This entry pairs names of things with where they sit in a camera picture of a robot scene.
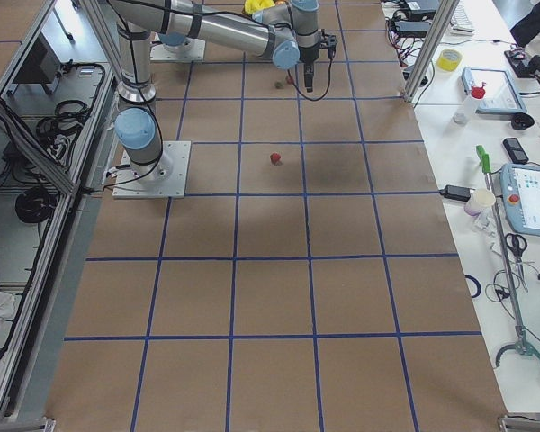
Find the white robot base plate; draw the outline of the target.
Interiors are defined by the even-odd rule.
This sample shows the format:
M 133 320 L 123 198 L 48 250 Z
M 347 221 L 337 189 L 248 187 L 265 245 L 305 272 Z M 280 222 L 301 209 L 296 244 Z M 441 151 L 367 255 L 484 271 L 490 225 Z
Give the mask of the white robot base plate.
M 132 164 L 124 150 L 121 163 L 129 167 L 118 171 L 112 196 L 115 199 L 183 198 L 190 153 L 190 141 L 165 141 L 157 166 L 140 166 Z

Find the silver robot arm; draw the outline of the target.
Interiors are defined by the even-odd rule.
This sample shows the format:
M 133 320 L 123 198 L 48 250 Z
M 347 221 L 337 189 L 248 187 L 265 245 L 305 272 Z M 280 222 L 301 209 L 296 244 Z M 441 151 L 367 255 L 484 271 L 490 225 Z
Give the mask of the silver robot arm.
M 120 75 L 117 88 L 116 138 L 128 161 L 118 166 L 125 176 L 111 188 L 128 196 L 181 196 L 206 176 L 206 191 L 219 192 L 234 179 L 231 164 L 239 147 L 196 150 L 189 143 L 166 141 L 155 113 L 157 89 L 152 78 L 154 50 L 164 63 L 203 60 L 207 44 L 250 53 L 276 68 L 304 66 L 304 85 L 312 89 L 314 63 L 320 55 L 319 6 L 315 1 L 290 1 L 243 15 L 217 11 L 195 1 L 111 1 L 117 15 Z

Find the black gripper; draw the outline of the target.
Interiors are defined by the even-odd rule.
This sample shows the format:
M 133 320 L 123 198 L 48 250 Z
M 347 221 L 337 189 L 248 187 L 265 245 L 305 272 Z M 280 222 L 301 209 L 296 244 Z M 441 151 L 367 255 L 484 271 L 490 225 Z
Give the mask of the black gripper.
M 320 44 L 318 42 L 311 46 L 298 44 L 300 52 L 300 62 L 303 64 L 303 82 L 306 91 L 313 92 L 313 80 L 315 74 L 314 64 L 320 56 Z

